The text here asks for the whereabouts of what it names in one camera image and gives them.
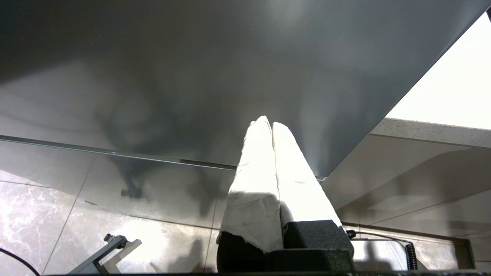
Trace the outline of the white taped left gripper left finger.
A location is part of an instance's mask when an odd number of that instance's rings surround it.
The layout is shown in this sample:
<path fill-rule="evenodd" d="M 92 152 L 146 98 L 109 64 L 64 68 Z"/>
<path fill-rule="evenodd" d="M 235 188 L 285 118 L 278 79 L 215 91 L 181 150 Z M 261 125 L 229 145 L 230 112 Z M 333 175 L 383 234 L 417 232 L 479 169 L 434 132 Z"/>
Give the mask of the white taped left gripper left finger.
<path fill-rule="evenodd" d="M 216 241 L 218 272 L 265 271 L 265 257 L 283 249 L 276 171 L 272 128 L 261 116 L 247 128 L 228 191 Z"/>

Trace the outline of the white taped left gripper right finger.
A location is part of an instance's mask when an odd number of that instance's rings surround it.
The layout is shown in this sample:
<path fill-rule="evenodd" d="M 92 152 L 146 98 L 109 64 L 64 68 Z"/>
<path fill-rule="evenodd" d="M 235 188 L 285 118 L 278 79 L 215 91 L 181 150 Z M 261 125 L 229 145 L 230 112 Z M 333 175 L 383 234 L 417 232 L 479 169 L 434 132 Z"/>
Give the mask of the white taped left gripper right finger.
<path fill-rule="evenodd" d="M 293 133 L 274 122 L 272 140 L 284 248 L 354 251 Z"/>

